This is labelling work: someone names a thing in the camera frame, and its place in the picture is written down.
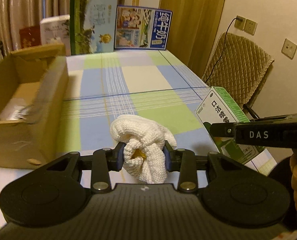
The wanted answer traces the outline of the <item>white knitted cloth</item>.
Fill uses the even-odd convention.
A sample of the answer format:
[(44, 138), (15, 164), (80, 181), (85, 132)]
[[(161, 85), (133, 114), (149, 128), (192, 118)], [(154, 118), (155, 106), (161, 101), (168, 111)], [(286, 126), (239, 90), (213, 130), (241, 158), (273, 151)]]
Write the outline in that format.
[(167, 178), (163, 148), (177, 146), (170, 130), (156, 121), (138, 115), (120, 115), (110, 125), (110, 135), (125, 143), (123, 168), (148, 184), (162, 184)]

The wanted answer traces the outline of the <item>black printed snack packets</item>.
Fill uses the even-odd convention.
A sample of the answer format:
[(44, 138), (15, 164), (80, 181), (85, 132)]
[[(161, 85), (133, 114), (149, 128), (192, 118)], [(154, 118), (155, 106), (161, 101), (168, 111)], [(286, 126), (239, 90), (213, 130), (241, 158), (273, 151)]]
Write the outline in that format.
[(21, 106), (18, 104), (7, 105), (0, 113), (1, 121), (26, 119), (31, 106)]

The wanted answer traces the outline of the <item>quilted olive chair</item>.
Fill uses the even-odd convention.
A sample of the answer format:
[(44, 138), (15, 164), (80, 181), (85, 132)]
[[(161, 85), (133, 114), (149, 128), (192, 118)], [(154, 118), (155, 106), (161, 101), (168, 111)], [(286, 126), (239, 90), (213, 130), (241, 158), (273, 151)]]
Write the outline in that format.
[(273, 68), (274, 59), (250, 39), (223, 33), (202, 77), (208, 86), (223, 87), (252, 118), (252, 106)]

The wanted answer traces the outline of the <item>open brown cardboard box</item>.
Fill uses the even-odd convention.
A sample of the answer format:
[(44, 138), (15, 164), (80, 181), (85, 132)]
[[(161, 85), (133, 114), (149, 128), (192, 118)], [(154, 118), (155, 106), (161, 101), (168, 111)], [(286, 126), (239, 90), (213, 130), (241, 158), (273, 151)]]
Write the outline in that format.
[(35, 169), (55, 158), (68, 79), (62, 43), (12, 51), (0, 62), (0, 113), (31, 106), (26, 119), (0, 120), (0, 167)]

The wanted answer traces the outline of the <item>wooden wardrobe door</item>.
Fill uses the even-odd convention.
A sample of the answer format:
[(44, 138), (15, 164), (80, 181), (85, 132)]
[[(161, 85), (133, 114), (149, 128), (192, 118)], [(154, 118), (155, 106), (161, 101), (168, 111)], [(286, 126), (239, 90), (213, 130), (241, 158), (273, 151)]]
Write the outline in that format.
[(202, 77), (216, 39), (225, 0), (160, 0), (159, 7), (173, 12), (169, 50)]

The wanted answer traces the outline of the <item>dark blue milk carton box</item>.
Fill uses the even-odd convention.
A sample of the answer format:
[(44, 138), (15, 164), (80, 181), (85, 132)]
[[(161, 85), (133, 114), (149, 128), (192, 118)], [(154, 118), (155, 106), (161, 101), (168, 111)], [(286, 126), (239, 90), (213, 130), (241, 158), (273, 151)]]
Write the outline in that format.
[(172, 16), (170, 10), (119, 5), (114, 48), (165, 50)]

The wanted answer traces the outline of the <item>white humidifier product box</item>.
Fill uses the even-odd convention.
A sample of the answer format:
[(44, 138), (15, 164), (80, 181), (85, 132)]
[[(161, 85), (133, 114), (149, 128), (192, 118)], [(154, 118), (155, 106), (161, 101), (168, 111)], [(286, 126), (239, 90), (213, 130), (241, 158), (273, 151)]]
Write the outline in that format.
[(66, 56), (71, 55), (69, 25), (70, 15), (52, 16), (40, 21), (41, 44), (63, 43)]

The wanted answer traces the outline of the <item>light blue milk carton box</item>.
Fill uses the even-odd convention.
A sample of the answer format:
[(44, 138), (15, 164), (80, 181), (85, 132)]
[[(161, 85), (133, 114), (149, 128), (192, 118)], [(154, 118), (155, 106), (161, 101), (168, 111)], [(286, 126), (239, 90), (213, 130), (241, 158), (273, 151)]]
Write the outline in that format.
[(114, 50), (117, 0), (70, 0), (71, 55)]

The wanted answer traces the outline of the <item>red gift box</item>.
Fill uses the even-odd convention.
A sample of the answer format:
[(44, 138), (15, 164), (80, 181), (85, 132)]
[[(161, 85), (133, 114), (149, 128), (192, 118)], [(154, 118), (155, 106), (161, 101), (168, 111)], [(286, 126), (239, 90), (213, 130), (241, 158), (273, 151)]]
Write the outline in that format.
[(19, 30), (21, 49), (41, 45), (40, 26), (35, 25)]

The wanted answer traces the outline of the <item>single wall socket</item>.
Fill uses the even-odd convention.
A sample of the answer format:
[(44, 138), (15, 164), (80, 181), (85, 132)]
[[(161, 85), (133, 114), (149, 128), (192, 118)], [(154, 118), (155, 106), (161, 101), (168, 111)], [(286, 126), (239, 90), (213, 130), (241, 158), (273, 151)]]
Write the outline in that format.
[(283, 43), (281, 53), (283, 53), (283, 55), (287, 56), (289, 59), (292, 60), (294, 58), (296, 50), (297, 44), (293, 43), (292, 41), (286, 38)]

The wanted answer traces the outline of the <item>wall socket pair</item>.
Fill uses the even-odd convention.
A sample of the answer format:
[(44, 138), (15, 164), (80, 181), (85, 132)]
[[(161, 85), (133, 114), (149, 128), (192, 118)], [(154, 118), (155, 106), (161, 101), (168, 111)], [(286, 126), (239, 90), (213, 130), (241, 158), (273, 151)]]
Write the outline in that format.
[(243, 18), (242, 16), (236, 16), (234, 27), (254, 36), (257, 28), (257, 22)]

